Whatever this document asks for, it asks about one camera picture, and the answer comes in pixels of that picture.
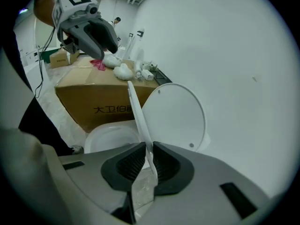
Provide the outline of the large brown cardboard box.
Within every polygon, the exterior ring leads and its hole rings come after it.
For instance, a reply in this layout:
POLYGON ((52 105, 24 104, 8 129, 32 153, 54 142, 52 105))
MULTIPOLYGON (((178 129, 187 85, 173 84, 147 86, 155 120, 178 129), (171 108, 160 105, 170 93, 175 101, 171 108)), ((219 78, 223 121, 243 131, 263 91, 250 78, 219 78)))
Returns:
POLYGON ((133 120, 128 83, 110 68, 98 70, 91 60, 80 58, 55 86, 62 105, 86 133, 106 123, 133 120))

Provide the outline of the pink cloth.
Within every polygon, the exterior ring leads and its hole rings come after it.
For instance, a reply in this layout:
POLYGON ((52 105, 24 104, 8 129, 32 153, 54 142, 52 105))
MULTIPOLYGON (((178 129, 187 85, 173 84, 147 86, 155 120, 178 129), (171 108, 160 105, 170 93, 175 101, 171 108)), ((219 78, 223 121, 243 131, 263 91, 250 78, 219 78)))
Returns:
POLYGON ((90 60, 90 64, 92 64, 93 67, 97 68, 100 71, 105 71, 105 65, 103 64, 102 60, 90 60))

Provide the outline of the white toilet seat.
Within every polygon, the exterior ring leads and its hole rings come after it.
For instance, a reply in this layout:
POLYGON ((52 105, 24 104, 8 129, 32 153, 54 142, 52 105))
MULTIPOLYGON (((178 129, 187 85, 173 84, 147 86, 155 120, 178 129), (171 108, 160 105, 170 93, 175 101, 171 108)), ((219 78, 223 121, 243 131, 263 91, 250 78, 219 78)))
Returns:
POLYGON ((129 100, 131 103, 132 111, 134 114, 135 118, 135 123, 139 132, 139 137, 140 139, 145 142, 146 144, 146 158, 148 160, 149 166, 152 170, 152 173, 154 174, 155 177, 155 185, 158 185, 158 173, 155 168, 154 162, 153 162, 153 142, 150 137, 148 127, 140 106, 140 102, 138 100, 135 88, 132 84, 131 81, 127 82, 127 87, 128 87, 128 95, 129 95, 129 100))

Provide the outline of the crumpled white cloth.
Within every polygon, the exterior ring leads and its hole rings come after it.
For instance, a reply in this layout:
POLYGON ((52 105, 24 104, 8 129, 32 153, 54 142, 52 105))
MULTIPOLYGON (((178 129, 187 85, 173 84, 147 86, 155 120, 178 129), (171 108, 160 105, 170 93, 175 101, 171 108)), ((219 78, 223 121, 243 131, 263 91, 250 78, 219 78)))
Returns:
POLYGON ((143 61, 142 70, 156 71, 158 69, 158 64, 153 61, 143 61))

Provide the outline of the black plastic tray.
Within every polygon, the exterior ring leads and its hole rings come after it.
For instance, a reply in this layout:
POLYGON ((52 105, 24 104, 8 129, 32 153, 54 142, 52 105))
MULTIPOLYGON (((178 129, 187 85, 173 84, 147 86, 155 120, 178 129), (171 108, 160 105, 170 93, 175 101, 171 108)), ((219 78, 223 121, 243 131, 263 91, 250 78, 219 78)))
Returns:
POLYGON ((172 81, 160 70, 156 69, 156 71, 153 71, 154 80, 157 82, 159 86, 166 84, 166 83, 172 83, 172 81))

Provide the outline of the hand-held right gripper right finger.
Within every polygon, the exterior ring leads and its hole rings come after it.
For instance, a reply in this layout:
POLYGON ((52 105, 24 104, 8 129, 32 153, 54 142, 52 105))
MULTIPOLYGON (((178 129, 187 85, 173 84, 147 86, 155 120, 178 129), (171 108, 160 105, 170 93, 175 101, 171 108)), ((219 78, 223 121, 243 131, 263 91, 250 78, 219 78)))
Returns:
POLYGON ((155 142, 158 184, 138 225, 237 225, 269 198, 225 162, 155 142))

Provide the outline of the white round toilet lid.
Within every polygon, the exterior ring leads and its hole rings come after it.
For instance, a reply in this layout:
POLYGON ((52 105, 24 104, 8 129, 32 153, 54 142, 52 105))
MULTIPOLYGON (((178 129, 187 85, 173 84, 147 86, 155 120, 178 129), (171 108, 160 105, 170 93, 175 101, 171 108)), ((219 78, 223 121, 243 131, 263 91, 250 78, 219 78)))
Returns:
POLYGON ((181 84, 166 83, 157 87, 142 112, 152 141, 194 152, 204 151, 211 142, 199 99, 181 84))

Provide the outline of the person's left forearm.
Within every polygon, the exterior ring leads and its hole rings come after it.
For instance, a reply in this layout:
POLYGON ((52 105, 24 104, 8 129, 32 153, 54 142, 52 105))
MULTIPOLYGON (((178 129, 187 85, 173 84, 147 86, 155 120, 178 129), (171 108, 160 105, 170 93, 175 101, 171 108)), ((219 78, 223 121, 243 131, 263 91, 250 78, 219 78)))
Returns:
POLYGON ((52 12, 54 8, 54 0, 34 0, 34 15, 41 22, 55 27, 52 12))

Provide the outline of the white toilet with tank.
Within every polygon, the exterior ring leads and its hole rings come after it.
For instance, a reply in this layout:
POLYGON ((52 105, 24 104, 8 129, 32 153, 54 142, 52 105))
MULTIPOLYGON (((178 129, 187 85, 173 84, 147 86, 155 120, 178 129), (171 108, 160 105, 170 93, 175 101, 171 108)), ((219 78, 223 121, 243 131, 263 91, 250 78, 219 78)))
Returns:
POLYGON ((84 153, 115 149, 141 141, 134 120, 100 125, 92 130, 85 141, 84 153))

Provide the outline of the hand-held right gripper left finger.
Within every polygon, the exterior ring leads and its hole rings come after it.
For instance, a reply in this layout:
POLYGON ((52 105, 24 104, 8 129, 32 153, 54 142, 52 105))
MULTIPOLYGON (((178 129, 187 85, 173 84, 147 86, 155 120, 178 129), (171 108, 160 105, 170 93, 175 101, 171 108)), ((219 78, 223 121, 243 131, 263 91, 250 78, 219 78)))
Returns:
POLYGON ((132 185, 145 163, 146 145, 133 143, 115 149, 60 157, 79 190, 101 210, 126 223, 136 223, 132 185))

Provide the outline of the person's black clothing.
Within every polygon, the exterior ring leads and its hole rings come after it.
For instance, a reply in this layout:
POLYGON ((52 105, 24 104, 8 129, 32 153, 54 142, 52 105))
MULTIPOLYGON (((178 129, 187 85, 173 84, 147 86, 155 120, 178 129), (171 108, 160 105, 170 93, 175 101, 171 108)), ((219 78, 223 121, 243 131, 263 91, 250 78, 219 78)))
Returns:
MULTIPOLYGON (((26 86, 32 90, 20 59, 15 33, 12 30, 8 31, 1 43, 12 67, 26 86)), ((52 146, 58 156, 72 155, 70 147, 61 138, 57 128, 48 118, 36 98, 33 98, 26 109, 19 128, 23 132, 34 135, 42 144, 52 146)))

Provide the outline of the small brown cardboard box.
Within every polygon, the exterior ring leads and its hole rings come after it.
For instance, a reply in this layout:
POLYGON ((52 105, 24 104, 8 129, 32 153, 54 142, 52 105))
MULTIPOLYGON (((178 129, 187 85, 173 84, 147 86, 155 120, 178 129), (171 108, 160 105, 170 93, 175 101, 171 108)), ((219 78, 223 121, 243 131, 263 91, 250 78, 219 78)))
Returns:
POLYGON ((60 68, 64 66, 72 65, 77 61, 80 55, 80 51, 71 54, 65 49, 61 48, 57 52, 50 55, 50 66, 51 68, 60 68))

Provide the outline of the small white box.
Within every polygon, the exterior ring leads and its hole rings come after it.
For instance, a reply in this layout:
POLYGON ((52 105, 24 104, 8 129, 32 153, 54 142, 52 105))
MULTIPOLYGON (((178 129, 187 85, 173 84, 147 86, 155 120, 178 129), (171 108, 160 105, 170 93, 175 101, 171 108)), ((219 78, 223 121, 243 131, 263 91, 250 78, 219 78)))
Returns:
POLYGON ((146 80, 146 81, 153 81, 154 80, 154 75, 146 69, 142 70, 142 77, 146 80))

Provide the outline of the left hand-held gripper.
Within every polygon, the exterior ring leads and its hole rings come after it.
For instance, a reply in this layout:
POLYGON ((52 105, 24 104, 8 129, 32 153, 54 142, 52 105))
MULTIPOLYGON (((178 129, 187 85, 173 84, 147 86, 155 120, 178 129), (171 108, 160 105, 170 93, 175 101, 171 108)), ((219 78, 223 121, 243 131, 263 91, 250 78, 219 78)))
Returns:
POLYGON ((60 46, 71 54, 82 50, 102 60, 104 51, 118 50, 114 28, 101 18, 96 0, 56 0, 52 19, 60 46))

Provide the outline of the white sealant tube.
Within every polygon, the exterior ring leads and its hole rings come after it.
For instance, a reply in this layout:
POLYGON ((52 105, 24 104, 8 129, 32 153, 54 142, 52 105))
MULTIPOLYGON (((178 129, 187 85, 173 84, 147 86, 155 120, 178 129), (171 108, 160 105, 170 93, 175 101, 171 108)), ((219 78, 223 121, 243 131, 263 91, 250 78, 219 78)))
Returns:
POLYGON ((142 62, 140 60, 136 60, 134 62, 134 73, 135 73, 135 79, 138 80, 142 79, 142 62))

